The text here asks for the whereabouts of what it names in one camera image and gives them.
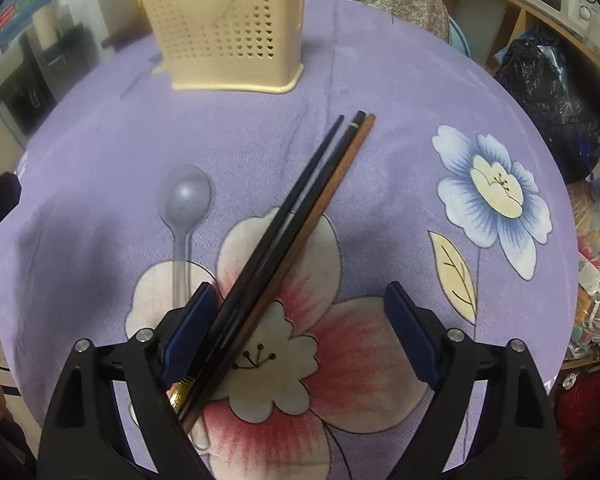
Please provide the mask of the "water dispenser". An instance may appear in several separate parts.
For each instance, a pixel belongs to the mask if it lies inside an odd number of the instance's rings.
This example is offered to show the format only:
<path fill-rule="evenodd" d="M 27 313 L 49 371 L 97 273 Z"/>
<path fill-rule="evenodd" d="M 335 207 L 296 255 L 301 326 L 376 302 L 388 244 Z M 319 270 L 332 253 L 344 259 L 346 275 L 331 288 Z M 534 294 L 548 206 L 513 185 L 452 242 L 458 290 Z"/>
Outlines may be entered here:
<path fill-rule="evenodd" d="M 82 24 L 44 49 L 28 27 L 0 58 L 0 116 L 23 144 L 99 63 L 92 32 Z"/>

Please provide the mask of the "purple floral tablecloth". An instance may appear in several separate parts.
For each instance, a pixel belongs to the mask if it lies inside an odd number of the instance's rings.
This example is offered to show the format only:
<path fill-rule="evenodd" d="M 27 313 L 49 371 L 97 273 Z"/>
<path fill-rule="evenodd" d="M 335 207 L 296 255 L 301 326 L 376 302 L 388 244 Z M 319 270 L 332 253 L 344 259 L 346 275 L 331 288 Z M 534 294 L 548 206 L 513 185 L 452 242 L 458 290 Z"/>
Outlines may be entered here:
<path fill-rule="evenodd" d="M 424 30 L 308 0 L 283 96 L 140 40 L 35 133 L 0 335 L 41 479 L 557 479 L 577 242 L 531 119 Z"/>

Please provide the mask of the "wooden shelf unit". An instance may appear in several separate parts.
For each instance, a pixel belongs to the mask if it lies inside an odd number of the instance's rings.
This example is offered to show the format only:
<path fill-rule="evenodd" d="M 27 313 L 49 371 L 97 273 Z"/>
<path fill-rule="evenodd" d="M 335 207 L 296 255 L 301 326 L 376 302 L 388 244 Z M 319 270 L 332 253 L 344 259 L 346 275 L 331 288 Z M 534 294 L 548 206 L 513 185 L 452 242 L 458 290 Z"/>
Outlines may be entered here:
<path fill-rule="evenodd" d="M 600 51 L 587 46 L 546 14 L 520 0 L 442 0 L 449 17 L 460 26 L 471 58 L 488 72 L 500 63 L 498 51 L 508 47 L 524 32 L 544 28 L 567 45 L 571 55 L 584 66 L 585 76 L 600 84 Z"/>

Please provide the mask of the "black chopstick gold band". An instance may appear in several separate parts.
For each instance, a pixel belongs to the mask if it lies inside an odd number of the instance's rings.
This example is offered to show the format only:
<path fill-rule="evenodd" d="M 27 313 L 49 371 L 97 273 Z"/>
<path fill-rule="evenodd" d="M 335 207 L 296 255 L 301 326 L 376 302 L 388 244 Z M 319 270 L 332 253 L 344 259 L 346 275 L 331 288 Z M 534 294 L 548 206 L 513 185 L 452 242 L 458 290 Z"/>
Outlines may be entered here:
<path fill-rule="evenodd" d="M 172 389 L 170 403 L 181 422 L 200 416 L 337 191 L 358 135 L 358 125 L 347 128 L 327 151 L 342 123 L 338 117 L 328 130 L 224 299 L 204 281 L 185 306 L 168 313 L 176 324 L 159 344 L 158 382 Z"/>

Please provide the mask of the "grey plastic spoon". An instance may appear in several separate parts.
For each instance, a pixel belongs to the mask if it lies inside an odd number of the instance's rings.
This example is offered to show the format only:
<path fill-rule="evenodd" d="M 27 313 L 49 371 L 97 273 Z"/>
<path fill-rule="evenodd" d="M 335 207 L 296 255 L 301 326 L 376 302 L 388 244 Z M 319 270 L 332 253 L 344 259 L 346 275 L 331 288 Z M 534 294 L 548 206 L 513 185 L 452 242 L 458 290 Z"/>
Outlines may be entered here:
<path fill-rule="evenodd" d="M 125 322 L 129 335 L 157 326 L 166 312 L 185 306 L 193 293 L 192 279 L 209 275 L 187 257 L 190 234 L 207 214 L 211 200 L 210 180 L 195 166 L 179 166 L 159 184 L 158 214 L 173 235 L 172 260 L 155 264 L 140 276 Z"/>

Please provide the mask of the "black plastic bag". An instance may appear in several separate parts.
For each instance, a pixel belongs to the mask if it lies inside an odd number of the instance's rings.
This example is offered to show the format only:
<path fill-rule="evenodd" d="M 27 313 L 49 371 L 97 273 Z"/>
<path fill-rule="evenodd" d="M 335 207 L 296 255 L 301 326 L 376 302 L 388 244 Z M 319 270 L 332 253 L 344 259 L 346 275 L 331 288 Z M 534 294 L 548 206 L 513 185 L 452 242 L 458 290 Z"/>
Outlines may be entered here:
<path fill-rule="evenodd" d="M 600 87 L 544 28 L 498 51 L 495 79 L 538 129 L 566 183 L 585 179 L 600 146 Z"/>

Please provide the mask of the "cream perforated utensil holder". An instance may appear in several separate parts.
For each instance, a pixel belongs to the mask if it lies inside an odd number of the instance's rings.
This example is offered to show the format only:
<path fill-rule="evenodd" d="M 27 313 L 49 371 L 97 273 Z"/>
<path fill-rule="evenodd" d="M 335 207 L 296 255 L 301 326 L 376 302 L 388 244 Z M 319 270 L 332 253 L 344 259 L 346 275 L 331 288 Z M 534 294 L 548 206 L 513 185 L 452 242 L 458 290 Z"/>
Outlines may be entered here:
<path fill-rule="evenodd" d="M 303 72 L 304 0 L 142 0 L 175 90 L 286 93 Z"/>

